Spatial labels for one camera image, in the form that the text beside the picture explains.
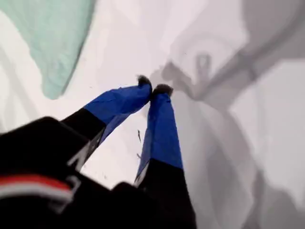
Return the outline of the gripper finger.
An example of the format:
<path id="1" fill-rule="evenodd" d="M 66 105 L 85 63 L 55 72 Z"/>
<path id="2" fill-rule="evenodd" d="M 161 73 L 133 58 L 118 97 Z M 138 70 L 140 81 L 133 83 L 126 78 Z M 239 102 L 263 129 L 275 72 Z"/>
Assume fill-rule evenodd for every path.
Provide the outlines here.
<path id="1" fill-rule="evenodd" d="M 159 84 L 152 92 L 136 184 L 163 209 L 192 215 L 171 103 L 173 89 Z"/>
<path id="2" fill-rule="evenodd" d="M 150 80 L 140 75 L 136 86 L 111 89 L 62 120 L 66 126 L 89 140 L 87 153 L 77 153 L 68 165 L 79 171 L 96 148 L 131 114 L 138 112 L 152 95 Z"/>

